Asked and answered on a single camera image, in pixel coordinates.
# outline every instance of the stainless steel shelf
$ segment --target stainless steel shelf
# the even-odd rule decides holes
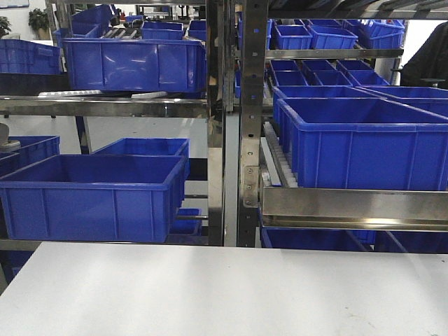
[[[318,58],[397,58],[403,55],[403,49],[306,49],[306,50],[266,50],[266,60],[280,59],[318,59]],[[240,58],[241,52],[235,51]]]
[[[206,118],[207,101],[0,96],[0,113],[18,116]]]

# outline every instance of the white tabletop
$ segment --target white tabletop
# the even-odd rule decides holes
[[[448,335],[448,255],[44,243],[0,335]]]

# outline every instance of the plastic storage bin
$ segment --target plastic storage bin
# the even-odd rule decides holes
[[[316,25],[322,27],[336,27],[340,28],[341,24],[336,20],[325,20],[325,19],[313,19],[308,20],[308,25]]]
[[[368,37],[403,34],[405,26],[399,20],[361,20],[361,29]]]
[[[374,250],[376,252],[446,254],[448,253],[448,233],[378,231]]]
[[[322,70],[335,70],[335,68],[326,59],[308,59],[302,61],[302,71],[308,80],[313,78],[315,71]]]
[[[0,153],[0,176],[7,175],[19,168],[17,153]]]
[[[190,21],[190,26],[188,27],[188,35],[199,40],[207,41],[207,21]]]
[[[64,43],[73,90],[200,92],[206,84],[200,41],[66,38]]]
[[[20,141],[20,148],[11,153],[19,154],[18,168],[31,165],[54,155],[58,155],[61,139],[58,136],[10,136],[10,140]]]
[[[142,20],[144,17],[142,15],[128,15],[125,17],[126,22],[133,22],[135,20]]]
[[[272,88],[274,120],[281,124],[278,99],[285,98],[371,98],[373,94],[348,86],[277,86]]]
[[[0,72],[58,75],[61,49],[22,40],[0,40]]]
[[[308,85],[301,71],[275,71],[273,79],[277,86]]]
[[[178,216],[199,216],[201,209],[179,209]],[[169,229],[171,235],[200,236],[202,233],[202,220],[200,219],[178,219]]]
[[[76,38],[95,38],[103,36],[106,31],[103,30],[102,26],[97,23],[84,23],[73,21],[71,23],[73,29],[73,37]],[[67,35],[67,29],[58,29],[53,34],[56,37],[56,42],[59,47],[63,46],[62,39]]]
[[[340,71],[315,71],[312,85],[348,85],[351,86],[350,80]]]
[[[181,40],[183,25],[177,22],[144,22],[141,26],[143,39]]]
[[[366,70],[353,70],[349,71],[346,74],[346,77],[349,79],[353,86],[362,86],[362,85],[389,85],[389,83],[382,78],[380,75],[375,73],[375,71],[366,71]]]
[[[366,251],[348,230],[261,229],[262,247],[327,251]]]
[[[352,49],[358,39],[352,32],[334,27],[310,26],[314,49]]]
[[[274,29],[278,49],[309,49],[312,35],[305,26],[276,25]]]
[[[11,239],[163,242],[183,156],[58,155],[0,178]]]
[[[336,69],[346,74],[352,70],[367,70],[374,71],[369,64],[359,59],[340,59],[336,62]]]
[[[396,49],[401,47],[403,33],[368,37],[362,31],[359,33],[359,43],[369,49]]]
[[[278,104],[301,187],[447,186],[446,117],[377,98],[295,98]]]

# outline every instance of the metal bar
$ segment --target metal bar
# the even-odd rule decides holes
[[[218,0],[206,2],[207,24],[207,113],[208,119],[208,194],[209,194],[209,245],[222,246],[224,244],[224,168],[225,168],[225,113],[222,113],[219,102],[220,73],[222,64],[220,57],[218,36],[223,28],[222,13],[218,12]]]
[[[271,226],[448,231],[448,192],[265,187],[262,194]]]
[[[21,116],[97,116],[205,118],[206,102],[201,99],[128,99],[82,97],[5,97],[0,111]]]
[[[403,49],[322,49],[322,50],[266,50],[266,60],[276,59],[343,59],[343,58],[395,58]]]
[[[244,0],[237,246],[255,246],[267,1]]]
[[[448,6],[447,0],[430,0],[420,3],[416,9],[419,11],[431,11],[433,9],[444,8]]]

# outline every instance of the empty bin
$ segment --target empty bin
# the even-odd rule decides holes
[[[57,155],[0,178],[11,239],[163,242],[183,156]]]
[[[444,190],[448,118],[376,98],[280,99],[298,185]]]

